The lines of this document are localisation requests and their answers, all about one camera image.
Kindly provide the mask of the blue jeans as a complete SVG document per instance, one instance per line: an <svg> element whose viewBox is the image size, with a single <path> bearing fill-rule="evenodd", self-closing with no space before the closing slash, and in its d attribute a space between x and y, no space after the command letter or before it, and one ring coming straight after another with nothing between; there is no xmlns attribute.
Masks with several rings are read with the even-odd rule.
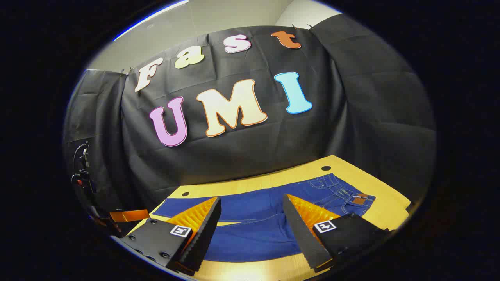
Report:
<svg viewBox="0 0 500 281"><path fill-rule="evenodd" d="M300 254L282 207L291 194L336 215L363 216L375 202L346 181L326 174L268 189L221 196L220 222L205 260L219 263L252 263Z"/></svg>

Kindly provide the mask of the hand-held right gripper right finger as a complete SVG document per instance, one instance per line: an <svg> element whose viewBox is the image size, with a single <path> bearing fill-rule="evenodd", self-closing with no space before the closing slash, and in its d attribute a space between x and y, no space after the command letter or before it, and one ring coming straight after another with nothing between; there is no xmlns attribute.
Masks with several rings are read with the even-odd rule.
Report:
<svg viewBox="0 0 500 281"><path fill-rule="evenodd" d="M283 210L309 267L315 272L341 266L390 234L354 213L339 216L291 194L283 195Z"/></svg>

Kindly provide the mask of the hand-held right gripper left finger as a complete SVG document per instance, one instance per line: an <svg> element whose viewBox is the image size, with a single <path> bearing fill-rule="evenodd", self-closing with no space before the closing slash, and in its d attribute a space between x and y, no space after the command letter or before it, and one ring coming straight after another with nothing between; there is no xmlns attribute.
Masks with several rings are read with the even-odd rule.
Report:
<svg viewBox="0 0 500 281"><path fill-rule="evenodd" d="M148 218L117 242L139 259L174 276L199 271L221 214L215 196L171 219Z"/></svg>

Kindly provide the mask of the black backdrop cloth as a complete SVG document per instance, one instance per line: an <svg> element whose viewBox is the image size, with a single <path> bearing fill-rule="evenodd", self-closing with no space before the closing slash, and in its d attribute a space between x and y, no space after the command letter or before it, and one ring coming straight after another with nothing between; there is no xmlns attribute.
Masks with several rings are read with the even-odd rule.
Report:
<svg viewBox="0 0 500 281"><path fill-rule="evenodd" d="M208 137L196 100L255 82L268 116ZM143 59L129 73L88 69L68 103L71 169L89 143L95 199L108 212L152 209L177 187L267 174L335 155L411 201L432 181L436 125L413 68L381 37L339 14L310 29L237 27Z"/></svg>

